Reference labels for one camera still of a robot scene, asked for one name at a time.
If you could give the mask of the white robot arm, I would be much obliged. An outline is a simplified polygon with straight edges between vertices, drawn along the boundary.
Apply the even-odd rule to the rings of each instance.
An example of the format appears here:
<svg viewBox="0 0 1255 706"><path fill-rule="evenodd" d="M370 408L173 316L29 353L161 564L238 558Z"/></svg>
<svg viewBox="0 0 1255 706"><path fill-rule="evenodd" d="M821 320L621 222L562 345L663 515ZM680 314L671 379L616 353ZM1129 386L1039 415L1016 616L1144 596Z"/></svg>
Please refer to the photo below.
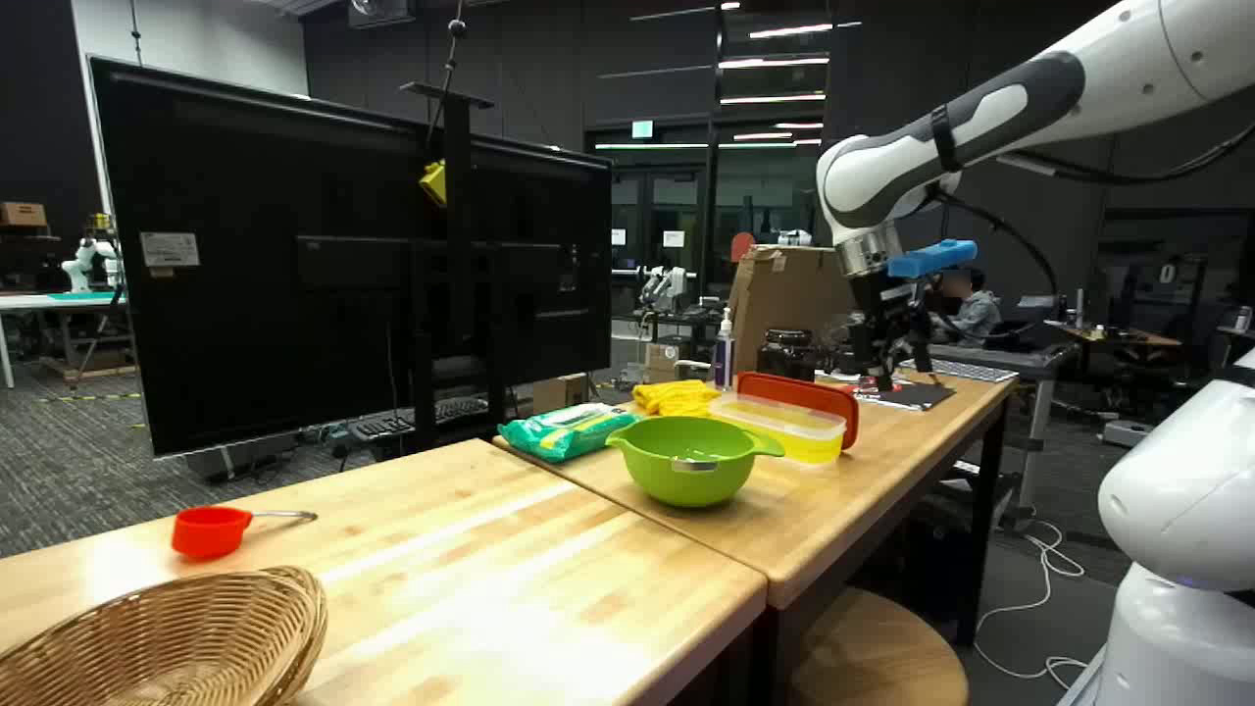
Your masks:
<svg viewBox="0 0 1255 706"><path fill-rule="evenodd" d="M903 358L931 374L931 314L890 272L903 214L990 156L1153 127L1246 92L1251 39L1255 0L1112 0L931 114L827 145L816 190L856 294L850 367L873 388Z"/></svg>

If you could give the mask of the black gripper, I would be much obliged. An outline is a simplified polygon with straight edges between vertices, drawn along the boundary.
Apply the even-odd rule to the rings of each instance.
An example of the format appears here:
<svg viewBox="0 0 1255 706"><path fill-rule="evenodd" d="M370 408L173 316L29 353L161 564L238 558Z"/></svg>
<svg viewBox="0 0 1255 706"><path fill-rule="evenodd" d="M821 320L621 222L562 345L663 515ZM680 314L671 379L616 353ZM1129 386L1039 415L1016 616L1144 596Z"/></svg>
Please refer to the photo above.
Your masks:
<svg viewBox="0 0 1255 706"><path fill-rule="evenodd" d="M890 275L856 275L850 280L856 309L847 340L860 374L878 388L893 388L893 367L915 362L916 374L932 367L931 358L931 309L915 299L905 280Z"/></svg>

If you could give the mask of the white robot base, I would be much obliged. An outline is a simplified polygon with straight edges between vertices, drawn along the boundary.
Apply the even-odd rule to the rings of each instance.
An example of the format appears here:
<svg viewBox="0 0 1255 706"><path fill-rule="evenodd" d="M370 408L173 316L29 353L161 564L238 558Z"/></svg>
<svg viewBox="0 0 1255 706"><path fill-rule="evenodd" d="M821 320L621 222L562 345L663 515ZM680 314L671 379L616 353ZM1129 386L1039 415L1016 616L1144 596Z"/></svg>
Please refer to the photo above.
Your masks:
<svg viewBox="0 0 1255 706"><path fill-rule="evenodd" d="M1255 706L1255 388L1212 379L1099 488L1129 558L1060 706Z"/></svg>

